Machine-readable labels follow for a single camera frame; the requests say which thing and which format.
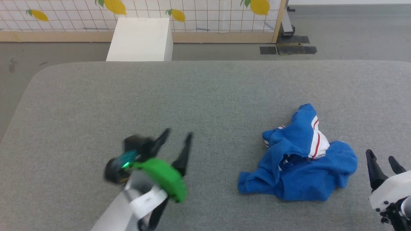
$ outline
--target metal stand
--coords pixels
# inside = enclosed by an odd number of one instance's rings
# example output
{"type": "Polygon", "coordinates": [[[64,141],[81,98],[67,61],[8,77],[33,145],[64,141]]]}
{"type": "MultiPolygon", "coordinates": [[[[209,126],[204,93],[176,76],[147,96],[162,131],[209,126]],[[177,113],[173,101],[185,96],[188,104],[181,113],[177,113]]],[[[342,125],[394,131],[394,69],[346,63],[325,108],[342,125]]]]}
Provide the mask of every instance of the metal stand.
{"type": "Polygon", "coordinates": [[[288,16],[288,11],[295,11],[295,10],[291,10],[288,7],[288,0],[287,0],[285,4],[283,18],[281,21],[281,31],[282,31],[281,36],[284,38],[291,38],[296,31],[296,28],[293,25],[291,25],[290,17],[288,16]]]}

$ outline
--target gray floor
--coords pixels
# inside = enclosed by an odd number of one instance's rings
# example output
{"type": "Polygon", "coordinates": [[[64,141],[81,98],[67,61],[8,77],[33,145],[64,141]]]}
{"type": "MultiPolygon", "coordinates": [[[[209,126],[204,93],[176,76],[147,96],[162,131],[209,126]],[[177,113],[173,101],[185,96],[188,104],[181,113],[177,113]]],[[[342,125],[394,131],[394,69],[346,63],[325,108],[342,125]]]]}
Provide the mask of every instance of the gray floor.
{"type": "MultiPolygon", "coordinates": [[[[173,60],[411,61],[411,5],[294,7],[315,55],[260,55],[260,44],[175,44],[173,60]]],[[[31,78],[60,63],[103,61],[109,43],[0,43],[0,140],[31,78]]]]}

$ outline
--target yellow lemon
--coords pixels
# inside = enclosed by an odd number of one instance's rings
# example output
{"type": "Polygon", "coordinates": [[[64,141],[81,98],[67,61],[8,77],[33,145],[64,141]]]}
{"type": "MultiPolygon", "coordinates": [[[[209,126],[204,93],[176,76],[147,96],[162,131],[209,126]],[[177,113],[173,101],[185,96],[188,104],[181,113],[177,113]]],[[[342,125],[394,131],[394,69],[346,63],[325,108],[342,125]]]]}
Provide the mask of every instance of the yellow lemon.
{"type": "Polygon", "coordinates": [[[173,18],[179,22],[185,22],[185,15],[183,12],[179,11],[178,9],[169,9],[166,11],[166,14],[172,15],[173,18]]]}
{"type": "Polygon", "coordinates": [[[48,22],[48,17],[45,15],[43,12],[35,10],[35,9],[29,9],[26,10],[26,14],[29,14],[30,16],[34,16],[40,21],[45,21],[48,22]]]}
{"type": "Polygon", "coordinates": [[[251,11],[258,15],[268,15],[270,4],[267,0],[251,0],[251,11]]]}
{"type": "Polygon", "coordinates": [[[120,0],[104,0],[104,4],[107,7],[107,10],[115,14],[126,15],[126,7],[120,0]]]}

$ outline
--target grid pattern wall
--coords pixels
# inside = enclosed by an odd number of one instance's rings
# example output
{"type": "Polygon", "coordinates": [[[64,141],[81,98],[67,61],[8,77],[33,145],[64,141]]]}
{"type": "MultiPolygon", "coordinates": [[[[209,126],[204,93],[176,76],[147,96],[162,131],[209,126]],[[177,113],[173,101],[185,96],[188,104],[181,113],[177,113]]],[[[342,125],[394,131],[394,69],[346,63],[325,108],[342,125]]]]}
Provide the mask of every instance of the grid pattern wall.
{"type": "Polygon", "coordinates": [[[0,31],[113,31],[170,18],[174,32],[273,32],[281,0],[0,0],[0,31]]]}

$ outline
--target blue cloth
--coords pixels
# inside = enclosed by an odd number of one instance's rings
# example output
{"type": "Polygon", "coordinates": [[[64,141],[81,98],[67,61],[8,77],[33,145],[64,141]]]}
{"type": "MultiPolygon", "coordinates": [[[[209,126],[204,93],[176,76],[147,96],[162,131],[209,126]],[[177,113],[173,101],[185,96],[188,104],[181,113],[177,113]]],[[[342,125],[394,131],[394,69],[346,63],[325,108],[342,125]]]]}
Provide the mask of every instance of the blue cloth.
{"type": "Polygon", "coordinates": [[[286,201],[326,201],[336,187],[346,187],[357,169],[357,157],[348,144],[334,141],[324,156],[309,158],[315,135],[313,119],[315,109],[305,104],[290,125],[263,133],[269,148],[257,170],[240,173],[240,193],[273,194],[286,201]]]}

